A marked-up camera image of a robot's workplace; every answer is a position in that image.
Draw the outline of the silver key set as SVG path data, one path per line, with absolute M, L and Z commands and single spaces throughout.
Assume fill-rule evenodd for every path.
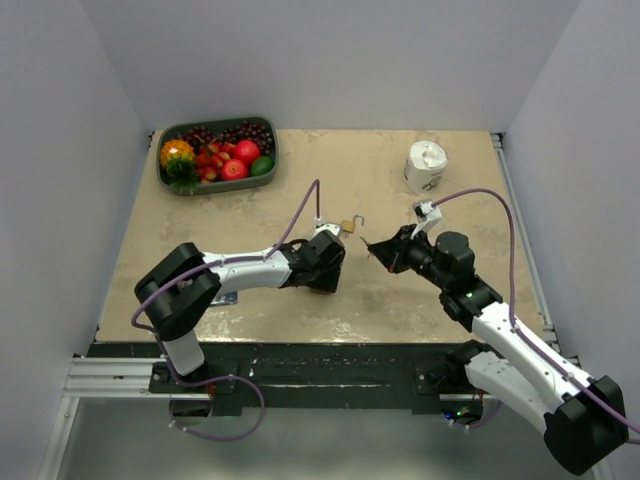
M 371 258 L 370 243 L 363 236 L 359 236 L 359 238 L 366 248 L 366 251 L 367 251 L 366 258 L 368 260 Z

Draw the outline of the small brass padlock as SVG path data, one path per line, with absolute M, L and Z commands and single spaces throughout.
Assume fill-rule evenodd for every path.
M 348 238 L 352 235 L 358 225 L 363 226 L 365 224 L 365 218 L 360 214 L 355 214 L 351 219 L 342 220 L 340 223 L 341 236 Z

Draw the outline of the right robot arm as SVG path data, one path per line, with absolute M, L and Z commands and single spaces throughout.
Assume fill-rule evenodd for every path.
M 581 475 L 629 440 L 619 385 L 596 379 L 561 357 L 521 321 L 475 271 L 475 254 L 458 232 L 429 241 L 406 225 L 369 253 L 390 273 L 415 272 L 440 290 L 445 313 L 484 341 L 468 343 L 445 369 L 459 393 L 483 390 L 526 419 L 554 459 Z

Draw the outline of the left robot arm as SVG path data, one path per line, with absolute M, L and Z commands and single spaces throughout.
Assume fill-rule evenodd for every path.
M 173 366 L 173 382 L 196 392 L 206 383 L 207 368 L 195 327 L 207 309 L 230 294 L 257 288 L 333 294 L 345 256 L 342 241 L 328 230 L 238 255 L 205 253 L 187 242 L 148 272 L 134 295 Z

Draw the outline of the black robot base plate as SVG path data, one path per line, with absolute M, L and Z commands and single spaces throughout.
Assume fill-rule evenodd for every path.
M 470 424 L 494 407 L 493 399 L 464 377 L 461 362 L 485 346 L 466 343 L 315 344 L 207 342 L 208 369 L 186 386 L 171 379 L 158 347 L 151 343 L 98 343 L 88 355 L 99 359 L 144 359 L 151 363 L 151 393 L 213 398 L 217 416 L 245 408 L 404 410 L 443 414 Z M 220 377 L 212 387 L 200 379 Z

